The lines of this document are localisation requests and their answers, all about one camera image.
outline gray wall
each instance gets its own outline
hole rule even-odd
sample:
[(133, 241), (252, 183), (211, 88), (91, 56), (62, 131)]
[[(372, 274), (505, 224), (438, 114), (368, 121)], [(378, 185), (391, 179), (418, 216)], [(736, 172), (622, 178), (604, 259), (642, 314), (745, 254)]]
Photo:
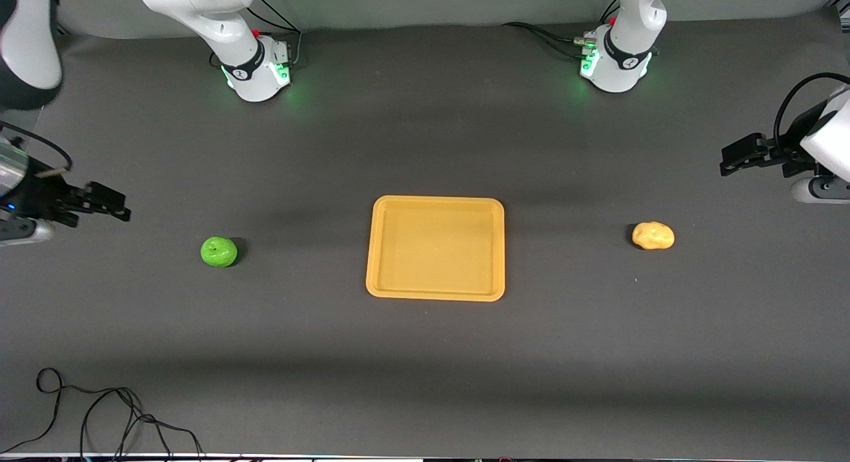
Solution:
[[(595, 19), (610, 0), (268, 0), (296, 25), (310, 29), (369, 29), (425, 24), (491, 25), (505, 21), (579, 23)], [(670, 0), (671, 20), (784, 17), (827, 0)], [(272, 17), (255, 3), (261, 15)], [(253, 27), (268, 30), (250, 15)], [(62, 0), (60, 21), (75, 33), (135, 39), (191, 35), (141, 0)]]

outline dark gray tabletop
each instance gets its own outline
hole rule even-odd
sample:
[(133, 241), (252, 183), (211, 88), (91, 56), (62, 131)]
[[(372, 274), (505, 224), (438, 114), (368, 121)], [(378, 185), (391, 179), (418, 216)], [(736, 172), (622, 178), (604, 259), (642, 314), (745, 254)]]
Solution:
[[(837, 15), (671, 23), (659, 48), (606, 95), (519, 29), (316, 32), (294, 85), (249, 104), (200, 39), (67, 42), (37, 131), (133, 221), (3, 248), (0, 440), (46, 425), (53, 365), (133, 387), (210, 452), (850, 458), (850, 208), (717, 169), (800, 78), (847, 72)], [(504, 298), (368, 295), (384, 194), (501, 200)], [(676, 246), (635, 250), (641, 220)], [(205, 266), (210, 235), (246, 256)], [(75, 450), (90, 402), (25, 449)], [(93, 415), (94, 449), (124, 418)]]

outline black clamp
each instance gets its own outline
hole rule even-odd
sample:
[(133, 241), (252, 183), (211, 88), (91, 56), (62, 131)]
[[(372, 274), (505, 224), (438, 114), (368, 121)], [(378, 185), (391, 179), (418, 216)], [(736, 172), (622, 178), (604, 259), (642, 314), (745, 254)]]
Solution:
[(620, 66), (620, 69), (622, 70), (637, 68), (638, 64), (643, 62), (643, 60), (649, 56), (649, 52), (652, 51), (652, 48), (648, 48), (640, 54), (629, 54), (628, 52), (619, 50), (616, 46), (614, 46), (614, 42), (611, 41), (611, 29), (608, 29), (605, 33), (603, 44), (605, 45), (605, 51), (608, 52), (608, 56), (611, 56), (614, 60), (616, 60), (617, 65)]
[(245, 62), (239, 66), (229, 66), (227, 64), (222, 63), (222, 67), (228, 74), (232, 75), (236, 80), (244, 81), (250, 80), (254, 71), (259, 68), (261, 64), (263, 64), (263, 60), (265, 57), (265, 46), (263, 42), (257, 41), (257, 52), (248, 62)]

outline green apple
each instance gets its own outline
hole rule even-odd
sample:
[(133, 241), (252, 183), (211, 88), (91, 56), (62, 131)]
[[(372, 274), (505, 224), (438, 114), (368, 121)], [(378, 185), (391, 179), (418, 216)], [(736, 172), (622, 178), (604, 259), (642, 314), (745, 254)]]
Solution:
[(230, 238), (207, 238), (201, 245), (201, 259), (215, 268), (227, 268), (236, 261), (236, 244)]

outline green fruit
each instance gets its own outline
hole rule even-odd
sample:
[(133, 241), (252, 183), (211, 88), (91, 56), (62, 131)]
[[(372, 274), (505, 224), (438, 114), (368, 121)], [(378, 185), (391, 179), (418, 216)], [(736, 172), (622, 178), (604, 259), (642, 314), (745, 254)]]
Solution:
[(236, 261), (236, 244), (228, 238), (207, 238), (201, 245), (201, 259), (215, 268), (227, 268)]

